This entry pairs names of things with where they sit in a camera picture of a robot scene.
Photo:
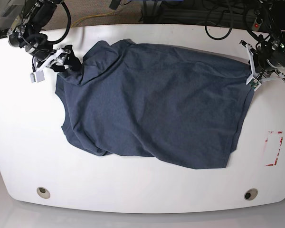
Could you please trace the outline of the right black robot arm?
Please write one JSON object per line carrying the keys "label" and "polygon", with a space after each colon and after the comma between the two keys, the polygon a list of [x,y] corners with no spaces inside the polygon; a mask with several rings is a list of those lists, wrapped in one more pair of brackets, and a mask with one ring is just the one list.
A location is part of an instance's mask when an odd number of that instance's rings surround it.
{"label": "right black robot arm", "polygon": [[[51,41],[41,30],[49,23],[59,5],[66,12],[66,30],[62,37]],[[34,0],[32,3],[26,0],[21,13],[8,30],[7,38],[11,46],[24,48],[26,53],[32,56],[33,73],[42,67],[50,68],[54,72],[64,72],[67,67],[72,71],[79,71],[81,62],[75,56],[72,45],[54,49],[54,45],[64,41],[70,29],[71,14],[63,0]]]}

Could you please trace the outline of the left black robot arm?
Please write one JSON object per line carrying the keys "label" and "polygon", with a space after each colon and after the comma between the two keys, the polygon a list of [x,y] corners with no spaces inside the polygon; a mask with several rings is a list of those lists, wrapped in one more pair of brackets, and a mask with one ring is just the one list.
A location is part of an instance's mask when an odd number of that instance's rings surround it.
{"label": "left black robot arm", "polygon": [[243,25],[257,43],[241,40],[250,65],[246,84],[258,89],[263,82],[282,79],[285,82],[285,0],[243,1]]}

